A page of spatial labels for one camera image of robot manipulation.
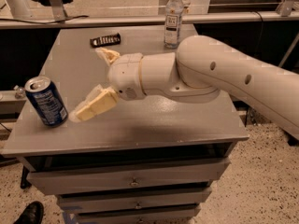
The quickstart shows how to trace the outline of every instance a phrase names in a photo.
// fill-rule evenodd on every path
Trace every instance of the clear plastic bottle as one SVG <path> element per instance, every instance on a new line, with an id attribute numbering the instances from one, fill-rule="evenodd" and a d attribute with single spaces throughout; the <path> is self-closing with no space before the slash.
<path id="1" fill-rule="evenodd" d="M 169 0 L 166 5 L 164 43 L 168 48 L 175 49 L 178 47 L 183 10 L 182 0 Z"/>

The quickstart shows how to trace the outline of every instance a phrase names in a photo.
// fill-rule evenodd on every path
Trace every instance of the black shoe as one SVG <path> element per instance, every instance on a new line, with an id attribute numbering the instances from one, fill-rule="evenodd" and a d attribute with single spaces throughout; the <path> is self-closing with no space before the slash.
<path id="1" fill-rule="evenodd" d="M 40 224 L 44 216 L 44 206 L 35 201 L 30 203 L 14 224 Z"/>

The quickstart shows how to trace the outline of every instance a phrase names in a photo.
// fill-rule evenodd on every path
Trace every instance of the floor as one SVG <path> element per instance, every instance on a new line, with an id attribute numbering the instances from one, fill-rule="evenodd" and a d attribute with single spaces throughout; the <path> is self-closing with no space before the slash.
<path id="1" fill-rule="evenodd" d="M 256 120 L 257 125 L 249 122 L 249 140 L 235 146 L 232 164 L 212 184 L 198 216 L 155 224 L 299 223 L 299 147 L 290 147 L 276 124 L 259 115 Z M 0 138 L 3 146 L 8 133 L 2 128 Z M 44 196 L 35 187 L 20 189 L 21 169 L 20 164 L 0 168 L 1 223 L 13 223 L 35 200 L 45 205 L 43 223 L 64 223 L 55 197 Z"/>

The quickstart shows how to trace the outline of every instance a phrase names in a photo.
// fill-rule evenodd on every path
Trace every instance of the soda can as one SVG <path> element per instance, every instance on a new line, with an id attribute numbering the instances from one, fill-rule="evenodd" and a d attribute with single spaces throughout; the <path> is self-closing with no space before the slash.
<path id="1" fill-rule="evenodd" d="M 44 76 L 29 79 L 25 84 L 26 96 L 43 123 L 57 127 L 67 119 L 67 111 L 55 84 Z"/>

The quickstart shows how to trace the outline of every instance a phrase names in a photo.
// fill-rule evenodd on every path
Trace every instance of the table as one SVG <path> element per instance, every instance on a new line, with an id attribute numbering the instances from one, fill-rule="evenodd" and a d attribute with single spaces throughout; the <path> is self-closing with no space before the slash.
<path id="1" fill-rule="evenodd" d="M 51 78 L 71 111 L 97 84 L 108 87 L 107 66 L 90 38 L 121 34 L 120 54 L 174 52 L 163 26 L 62 30 L 41 75 Z M 181 37 L 196 35 L 183 25 Z M 248 139 L 229 94 L 208 104 L 160 96 L 118 105 L 86 122 L 44 126 L 27 102 L 3 150 L 30 171 L 28 180 L 56 195 L 78 223 L 129 223 L 193 217 L 210 184 L 229 165 L 237 141 Z"/>

